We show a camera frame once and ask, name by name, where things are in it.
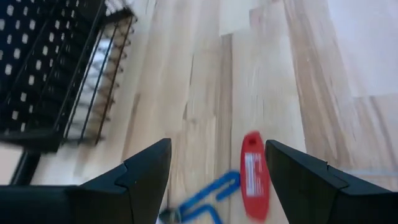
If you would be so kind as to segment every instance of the blue object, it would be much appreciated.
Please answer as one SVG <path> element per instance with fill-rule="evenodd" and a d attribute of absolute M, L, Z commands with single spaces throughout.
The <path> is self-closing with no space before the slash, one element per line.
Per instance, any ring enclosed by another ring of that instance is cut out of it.
<path fill-rule="evenodd" d="M 218 215 L 217 211 L 210 204 L 204 204 L 196 208 L 195 210 L 189 212 L 189 210 L 198 202 L 209 196 L 209 194 L 214 191 L 222 188 L 225 184 L 230 183 L 229 187 L 222 190 L 220 193 L 216 195 L 217 202 L 224 200 L 229 197 L 235 191 L 237 191 L 241 186 L 241 175 L 238 171 L 229 171 L 225 173 L 222 177 L 215 180 L 213 183 L 199 191 L 192 198 L 188 199 L 186 202 L 182 203 L 178 210 L 181 214 L 181 222 L 185 223 L 190 220 L 195 219 L 197 216 L 202 213 L 209 212 L 211 217 L 214 220 L 215 224 L 222 224 L 221 218 Z"/>

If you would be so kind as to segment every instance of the black metal frame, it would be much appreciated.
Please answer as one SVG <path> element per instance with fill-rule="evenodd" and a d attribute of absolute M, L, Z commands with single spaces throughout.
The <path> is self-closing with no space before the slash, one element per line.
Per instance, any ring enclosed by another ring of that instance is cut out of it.
<path fill-rule="evenodd" d="M 55 152 L 63 139 L 76 89 L 80 86 L 106 6 L 104 1 L 79 0 L 38 0 L 32 1 L 33 4 L 5 2 L 16 9 L 26 4 L 28 10 L 31 10 L 28 6 L 51 10 L 43 12 L 44 15 L 39 16 L 41 19 L 37 19 L 36 14 L 15 15 L 21 21 L 24 16 L 31 17 L 31 21 L 36 19 L 36 25 L 41 28 L 34 42 L 12 43 L 12 47 L 19 44 L 26 48 L 25 44 L 30 49 L 22 54 L 22 63 L 12 61 L 18 73 L 9 75 L 6 82 L 11 87 L 2 92 L 0 140 L 24 146 L 30 151 Z M 6 18 L 7 26 L 12 20 Z M 34 82 L 28 84 L 31 77 Z M 20 100 L 19 96 L 23 94 L 26 99 L 21 97 Z"/>
<path fill-rule="evenodd" d="M 79 2 L 79 0 L 69 0 L 67 4 L 70 4 L 70 2 Z M 59 2 L 64 2 L 64 1 L 58 1 L 58 0 L 51 0 L 49 1 L 50 3 L 53 4 L 51 10 L 47 11 L 48 14 L 54 13 L 54 11 L 58 12 L 63 12 L 63 7 L 60 7 Z M 119 75 L 124 71 L 124 69 L 121 66 L 121 62 L 126 59 L 127 53 L 125 52 L 125 47 L 131 44 L 130 34 L 134 32 L 134 29 L 132 28 L 132 24 L 137 21 L 136 16 L 132 13 L 132 11 L 126 7 L 123 9 L 113 12 L 111 14 L 107 13 L 108 15 L 105 16 L 105 3 L 109 4 L 108 0 L 107 2 L 101 1 L 99 10 L 95 14 L 94 22 L 90 28 L 90 34 L 87 38 L 87 41 L 83 44 L 82 49 L 84 50 L 81 55 L 78 58 L 77 61 L 77 66 L 75 67 L 74 71 L 72 71 L 72 79 L 68 85 L 68 90 L 63 96 L 62 104 L 61 107 L 57 113 L 56 119 L 50 128 L 32 128 L 28 129 L 28 131 L 14 131 L 14 132 L 9 132 L 7 131 L 6 133 L 1 133 L 0 134 L 0 141 L 6 141 L 6 142 L 11 142 L 13 144 L 18 144 L 24 147 L 24 152 L 21 155 L 21 158 L 19 160 L 19 163 L 15 169 L 14 175 L 11 180 L 11 185 L 29 185 L 34 172 L 38 166 L 38 163 L 40 161 L 40 153 L 43 152 L 55 152 L 60 144 L 66 143 L 66 142 L 76 142 L 77 144 L 80 143 L 85 143 L 85 144 L 97 144 L 100 140 L 104 139 L 104 136 L 101 135 L 101 132 L 103 130 L 103 125 L 105 122 L 110 120 L 110 117 L 107 116 L 107 113 L 109 111 L 110 106 L 115 103 L 115 100 L 113 98 L 113 90 L 115 88 L 119 87 L 119 84 L 116 82 L 116 76 Z M 76 16 L 82 16 L 79 11 L 75 11 Z M 27 63 L 29 61 L 29 58 L 34 57 L 35 55 L 35 46 L 40 42 L 40 39 L 42 39 L 43 32 L 48 26 L 49 23 L 51 23 L 51 16 L 48 16 L 49 19 L 47 19 L 44 24 L 42 25 L 40 32 L 38 33 L 37 38 L 35 41 L 32 43 L 32 47 L 30 48 L 29 52 L 27 52 L 27 56 L 24 57 L 24 61 L 21 65 L 21 69 L 19 70 L 18 75 L 16 75 L 16 78 L 14 81 L 12 81 L 12 88 L 8 89 L 8 94 L 5 96 L 4 101 L 2 101 L 2 107 L 1 108 L 6 108 L 7 103 L 10 102 L 10 97 L 12 96 L 12 93 L 15 89 L 19 88 L 19 85 L 21 83 L 21 80 L 25 78 L 25 70 L 27 67 Z M 112 30 L 113 29 L 113 34 L 110 37 L 110 42 L 107 48 L 101 48 L 99 47 L 99 42 L 101 40 L 101 37 L 109 37 L 106 35 L 105 30 Z M 114 40 L 116 39 L 121 39 L 122 44 L 117 44 Z M 59 52 L 63 52 L 64 50 L 70 50 L 71 45 L 66 44 L 67 41 L 63 41 L 60 48 L 58 49 Z M 86 55 L 86 52 L 92 52 L 90 61 L 84 61 L 84 55 Z M 109 57 L 108 54 L 110 52 L 115 53 L 116 56 Z M 90 86 L 89 83 L 87 83 L 87 79 L 90 77 L 88 76 L 88 71 L 90 70 L 91 67 L 93 66 L 93 61 L 94 61 L 94 55 L 97 53 L 104 53 L 105 57 L 104 60 L 101 62 L 101 69 L 99 70 L 99 74 L 96 76 L 97 82 L 96 86 Z M 68 59 L 72 58 L 72 55 L 67 55 L 65 54 Z M 58 64 L 60 60 L 61 54 L 58 54 L 56 58 L 54 58 L 54 64 Z M 108 69 L 108 66 L 105 68 L 105 63 L 112 64 L 113 69 L 110 70 Z M 81 69 L 79 70 L 79 64 L 82 64 L 82 67 L 86 67 L 86 70 L 84 73 L 81 72 Z M 54 76 L 56 73 L 55 67 L 52 67 L 50 69 L 49 76 L 47 77 L 44 87 L 41 88 L 40 92 L 41 94 L 39 95 L 39 99 L 35 102 L 36 105 L 38 105 L 43 98 L 43 95 L 45 93 L 45 90 L 47 86 L 50 83 L 50 79 Z M 99 82 L 102 78 L 107 78 L 110 82 L 108 85 L 108 89 L 103 92 L 99 88 Z M 86 87 L 89 89 L 91 88 L 92 90 L 92 98 L 90 103 L 84 104 L 80 102 L 80 96 L 81 94 L 86 91 Z M 100 112 L 95 111 L 93 109 L 93 105 L 95 102 L 95 98 L 97 97 L 103 97 L 105 99 L 105 103 L 103 105 L 103 110 Z M 76 109 L 79 107 L 87 107 L 87 115 L 86 119 L 84 121 L 75 121 L 74 116 Z M 99 122 L 98 129 L 91 133 L 87 130 L 87 125 L 89 122 L 89 119 L 92 119 L 92 117 L 97 116 L 96 120 Z M 80 130 L 80 136 L 78 138 L 73 138 L 70 135 L 70 129 L 73 127 L 73 125 L 79 125 L 81 124 L 81 130 Z"/>

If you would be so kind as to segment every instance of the black metal rack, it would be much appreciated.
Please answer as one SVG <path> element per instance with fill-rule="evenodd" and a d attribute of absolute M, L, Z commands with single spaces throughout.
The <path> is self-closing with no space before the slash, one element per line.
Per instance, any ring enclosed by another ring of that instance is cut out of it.
<path fill-rule="evenodd" d="M 42 153 L 56 152 L 65 142 L 96 144 L 104 138 L 116 76 L 123 72 L 124 48 L 137 20 L 128 8 L 106 16 L 107 4 L 0 1 L 0 141 Z M 83 119 L 76 116 L 79 108 L 87 108 Z M 97 121 L 95 130 L 90 121 Z"/>

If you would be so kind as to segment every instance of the hardwood floor plank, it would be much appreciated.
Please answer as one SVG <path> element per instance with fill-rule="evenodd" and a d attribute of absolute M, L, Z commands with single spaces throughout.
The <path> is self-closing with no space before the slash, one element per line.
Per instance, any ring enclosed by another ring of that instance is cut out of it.
<path fill-rule="evenodd" d="M 353 167 L 375 175 L 359 175 L 360 178 L 374 182 L 390 190 L 398 190 L 398 176 L 383 173 L 398 172 L 397 134 L 398 112 L 395 106 L 398 95 L 384 95 L 356 98 L 354 106 L 361 121 L 357 129 L 361 149 L 353 154 Z"/>
<path fill-rule="evenodd" d="M 349 166 L 341 110 L 351 100 L 326 2 L 284 1 L 309 154 Z M 317 17 L 318 23 L 312 22 Z"/>
<path fill-rule="evenodd" d="M 220 1 L 202 0 L 195 31 L 194 52 L 219 52 L 221 37 L 219 35 Z"/>
<path fill-rule="evenodd" d="M 216 81 L 221 73 L 219 52 L 195 53 L 185 119 L 198 120 L 215 115 Z"/>
<path fill-rule="evenodd" d="M 252 130 L 305 152 L 283 2 L 251 11 L 251 24 L 233 34 L 232 169 L 239 169 L 242 140 Z M 273 190 L 267 222 L 287 223 Z M 231 223 L 250 223 L 241 194 L 231 197 Z"/>
<path fill-rule="evenodd" d="M 248 2 L 245 0 L 220 0 L 220 35 L 249 29 Z"/>
<path fill-rule="evenodd" d="M 130 121 L 134 126 L 130 128 L 131 132 L 127 135 L 123 159 L 135 155 L 165 137 L 165 131 L 161 126 L 160 105 L 157 104 L 159 100 L 157 96 L 169 54 L 174 2 L 174 0 L 159 1 L 154 4 L 150 29 L 147 33 L 143 31 L 141 34 L 148 38 L 144 44 L 145 53 L 136 56 L 143 58 L 142 68 L 140 70 L 134 68 L 131 71 L 140 77 L 135 91 L 135 94 L 140 95 L 140 101 L 136 106 L 134 121 Z"/>
<path fill-rule="evenodd" d="M 397 93 L 397 2 L 336 0 L 328 5 L 352 95 Z"/>
<path fill-rule="evenodd" d="M 170 171 L 170 206 L 176 207 L 212 182 L 215 177 L 216 119 L 184 121 L 183 129 L 174 138 L 173 164 Z M 206 202 L 212 203 L 214 197 Z M 193 223 L 211 223 L 209 214 Z"/>
<path fill-rule="evenodd" d="M 221 73 L 216 81 L 216 163 L 215 175 L 222 176 L 231 168 L 232 125 L 232 36 L 221 40 Z M 225 223 L 231 223 L 231 202 L 227 198 L 216 204 L 216 209 Z"/>
<path fill-rule="evenodd" d="M 193 1 L 178 0 L 173 16 L 172 37 L 165 73 L 159 86 L 158 104 L 162 110 L 161 128 L 166 133 L 180 131 L 188 101 L 198 7 Z"/>

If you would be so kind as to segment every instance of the black rack leg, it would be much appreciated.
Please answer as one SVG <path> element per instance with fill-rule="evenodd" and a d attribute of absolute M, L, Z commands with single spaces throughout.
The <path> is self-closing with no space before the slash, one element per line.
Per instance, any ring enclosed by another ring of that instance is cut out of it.
<path fill-rule="evenodd" d="M 40 161 L 40 153 L 24 151 L 12 176 L 10 185 L 29 185 Z"/>

